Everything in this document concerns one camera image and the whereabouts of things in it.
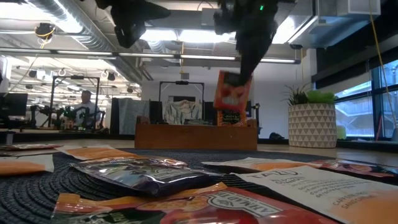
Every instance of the dark rug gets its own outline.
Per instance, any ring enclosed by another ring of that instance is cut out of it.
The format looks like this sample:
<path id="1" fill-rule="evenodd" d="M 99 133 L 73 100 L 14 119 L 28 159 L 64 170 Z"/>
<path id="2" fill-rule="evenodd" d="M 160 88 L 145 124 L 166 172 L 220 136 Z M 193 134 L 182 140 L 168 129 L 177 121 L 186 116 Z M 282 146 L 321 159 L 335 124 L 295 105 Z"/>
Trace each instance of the dark rug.
<path id="1" fill-rule="evenodd" d="M 293 161 L 311 162 L 329 157 L 283 152 L 243 152 L 243 151 L 209 151 L 209 150 L 143 150 L 123 149 L 138 155 L 171 157 L 186 162 L 194 169 L 205 169 L 213 172 L 239 172 L 229 168 L 204 166 L 201 162 L 221 162 L 247 157 L 267 159 L 290 159 Z M 31 175 L 0 178 L 0 223 L 49 223 L 59 193 L 79 194 L 91 200 L 107 200 L 132 195 L 122 187 L 102 182 L 84 173 L 70 168 L 69 163 L 78 162 L 71 156 L 62 153 L 53 154 L 54 173 L 43 172 Z M 242 181 L 235 175 L 225 175 L 218 179 L 230 187 L 239 187 L 257 194 L 296 204 L 277 195 L 265 187 Z"/>

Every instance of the person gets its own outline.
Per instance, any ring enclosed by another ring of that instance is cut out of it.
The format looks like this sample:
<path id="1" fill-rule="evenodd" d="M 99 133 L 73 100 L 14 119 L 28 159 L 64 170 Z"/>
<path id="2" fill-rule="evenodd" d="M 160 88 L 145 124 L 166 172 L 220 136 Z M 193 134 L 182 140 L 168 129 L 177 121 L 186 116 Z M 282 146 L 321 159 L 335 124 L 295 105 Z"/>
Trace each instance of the person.
<path id="1" fill-rule="evenodd" d="M 80 107 L 85 107 L 85 108 L 89 108 L 90 109 L 90 115 L 93 114 L 95 112 L 95 103 L 91 102 L 91 92 L 88 90 L 84 90 L 81 93 L 81 103 L 78 105 L 75 105 L 75 109 L 78 109 Z M 75 126 L 80 127 L 82 122 L 83 122 L 83 118 L 80 117 L 81 114 L 83 114 L 85 111 L 84 110 L 79 110 L 76 112 L 76 119 L 75 119 Z M 91 125 L 93 122 L 93 117 L 94 115 L 91 115 L 88 119 L 87 119 L 87 125 Z M 101 118 L 101 114 L 97 113 L 95 115 L 95 121 L 99 121 Z"/>

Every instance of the ceiling duct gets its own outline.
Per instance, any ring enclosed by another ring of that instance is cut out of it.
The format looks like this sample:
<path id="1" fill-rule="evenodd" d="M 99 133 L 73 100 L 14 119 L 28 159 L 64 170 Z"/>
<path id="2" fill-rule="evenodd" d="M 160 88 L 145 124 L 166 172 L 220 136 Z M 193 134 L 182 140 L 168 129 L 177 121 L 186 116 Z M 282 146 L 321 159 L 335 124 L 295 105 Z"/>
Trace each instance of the ceiling duct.
<path id="1" fill-rule="evenodd" d="M 81 37 L 73 38 L 84 45 L 88 50 L 97 52 L 115 51 L 109 40 L 94 25 L 93 21 L 71 0 L 25 0 L 26 3 L 40 9 L 46 13 L 50 20 L 61 30 L 67 33 L 79 33 Z M 117 57 L 116 60 L 106 60 L 114 65 L 128 81 L 140 83 L 141 74 L 123 58 Z"/>
<path id="2" fill-rule="evenodd" d="M 157 54 L 174 54 L 175 52 L 173 50 L 167 49 L 166 46 L 164 45 L 164 42 L 161 40 L 156 40 L 156 41 L 147 41 L 149 48 L 153 53 Z M 174 59 L 174 58 L 165 58 L 164 60 L 172 63 L 180 63 L 180 59 Z"/>

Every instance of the geometric patterned planter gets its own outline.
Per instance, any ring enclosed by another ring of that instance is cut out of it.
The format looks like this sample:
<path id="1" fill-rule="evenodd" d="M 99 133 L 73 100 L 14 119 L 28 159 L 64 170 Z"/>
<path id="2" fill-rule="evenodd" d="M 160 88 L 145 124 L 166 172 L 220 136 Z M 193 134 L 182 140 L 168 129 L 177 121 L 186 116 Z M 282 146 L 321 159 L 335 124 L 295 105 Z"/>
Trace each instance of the geometric patterned planter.
<path id="1" fill-rule="evenodd" d="M 336 147 L 334 104 L 307 103 L 289 107 L 289 145 L 297 147 Z"/>

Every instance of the computer monitor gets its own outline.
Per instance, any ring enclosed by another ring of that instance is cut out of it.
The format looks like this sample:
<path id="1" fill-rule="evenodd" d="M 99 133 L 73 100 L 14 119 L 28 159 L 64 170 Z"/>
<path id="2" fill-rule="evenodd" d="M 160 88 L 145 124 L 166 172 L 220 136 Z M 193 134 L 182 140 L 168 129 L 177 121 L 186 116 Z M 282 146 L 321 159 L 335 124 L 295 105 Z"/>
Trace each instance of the computer monitor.
<path id="1" fill-rule="evenodd" d="M 0 93 L 1 110 L 8 116 L 26 116 L 27 93 Z"/>

